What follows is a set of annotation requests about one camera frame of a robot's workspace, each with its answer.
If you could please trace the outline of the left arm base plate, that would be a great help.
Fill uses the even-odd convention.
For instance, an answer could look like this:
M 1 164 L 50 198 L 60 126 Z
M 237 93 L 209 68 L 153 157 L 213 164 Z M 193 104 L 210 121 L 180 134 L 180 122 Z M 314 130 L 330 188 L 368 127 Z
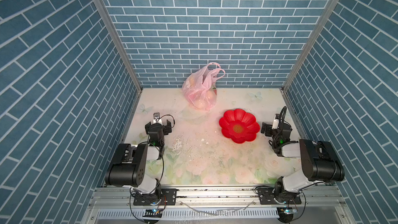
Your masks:
M 153 194 L 136 193 L 134 196 L 134 206 L 158 206 L 175 205 L 177 198 L 176 188 L 158 188 Z

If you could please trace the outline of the pink plastic bag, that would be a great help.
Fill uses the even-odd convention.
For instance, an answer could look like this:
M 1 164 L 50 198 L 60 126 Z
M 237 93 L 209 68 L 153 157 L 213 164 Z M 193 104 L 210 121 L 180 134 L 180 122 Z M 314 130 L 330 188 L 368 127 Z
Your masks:
M 185 80 L 183 96 L 196 109 L 209 111 L 217 102 L 216 82 L 225 75 L 219 63 L 211 62 Z

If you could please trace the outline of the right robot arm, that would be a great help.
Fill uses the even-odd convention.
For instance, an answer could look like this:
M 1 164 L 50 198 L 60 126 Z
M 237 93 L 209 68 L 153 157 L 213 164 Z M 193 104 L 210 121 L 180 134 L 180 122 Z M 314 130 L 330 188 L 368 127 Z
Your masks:
M 276 181 L 271 195 L 278 203 L 297 198 L 308 187 L 345 178 L 344 168 L 331 143 L 306 139 L 293 141 L 291 131 L 291 125 L 284 121 L 262 123 L 261 133 L 271 138 L 269 144 L 278 157 L 301 160 L 301 169 Z

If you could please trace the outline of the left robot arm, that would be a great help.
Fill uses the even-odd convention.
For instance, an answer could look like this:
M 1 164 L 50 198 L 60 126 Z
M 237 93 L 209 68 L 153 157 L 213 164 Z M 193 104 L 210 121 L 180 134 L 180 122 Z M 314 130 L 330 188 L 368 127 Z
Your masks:
M 175 122 L 158 120 L 145 125 L 148 141 L 138 145 L 119 144 L 105 174 L 109 186 L 130 187 L 144 197 L 161 196 L 161 179 L 145 173 L 147 161 L 163 161 L 165 151 L 164 137 L 172 132 Z

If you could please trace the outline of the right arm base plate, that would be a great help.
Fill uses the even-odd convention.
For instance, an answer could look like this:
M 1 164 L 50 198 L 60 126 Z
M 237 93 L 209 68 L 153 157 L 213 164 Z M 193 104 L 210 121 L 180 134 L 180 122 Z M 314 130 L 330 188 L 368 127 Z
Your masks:
M 258 195 L 261 205 L 299 205 L 302 203 L 299 193 L 265 186 L 255 188 L 254 192 Z

